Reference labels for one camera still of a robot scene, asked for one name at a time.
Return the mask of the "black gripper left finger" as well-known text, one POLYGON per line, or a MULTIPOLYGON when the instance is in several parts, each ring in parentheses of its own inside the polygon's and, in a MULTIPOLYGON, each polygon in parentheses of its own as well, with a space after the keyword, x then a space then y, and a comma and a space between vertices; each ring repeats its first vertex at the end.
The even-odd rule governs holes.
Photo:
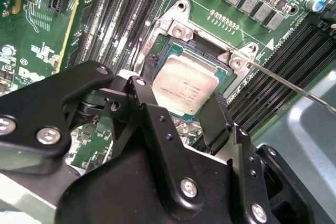
POLYGON ((127 122, 129 134, 140 132, 164 207, 177 217, 199 212, 203 191, 167 109, 141 77, 130 77, 124 92, 109 88, 113 79, 110 69, 88 61, 1 97, 1 158, 27 154, 21 173, 52 173, 70 148, 71 130, 102 113, 127 122), (194 190, 183 191, 183 180, 194 190))

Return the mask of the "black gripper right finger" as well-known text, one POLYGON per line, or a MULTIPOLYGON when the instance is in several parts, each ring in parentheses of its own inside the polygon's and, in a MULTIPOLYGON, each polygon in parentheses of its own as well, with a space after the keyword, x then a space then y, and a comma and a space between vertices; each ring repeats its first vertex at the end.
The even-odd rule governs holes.
POLYGON ((199 120, 206 149, 232 170, 230 213, 236 223, 314 223, 306 187, 274 149, 253 146, 219 95, 205 103, 199 120))

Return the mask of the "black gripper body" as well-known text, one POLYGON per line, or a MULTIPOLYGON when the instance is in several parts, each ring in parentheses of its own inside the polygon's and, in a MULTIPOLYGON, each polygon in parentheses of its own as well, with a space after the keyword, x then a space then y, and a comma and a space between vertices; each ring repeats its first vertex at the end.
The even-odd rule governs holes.
MULTIPOLYGON (((202 210, 189 223, 243 223, 232 168, 217 158, 188 148, 187 154, 205 190, 202 210)), ((161 204, 150 162, 143 148, 73 182, 62 195, 56 223, 177 223, 161 204)))

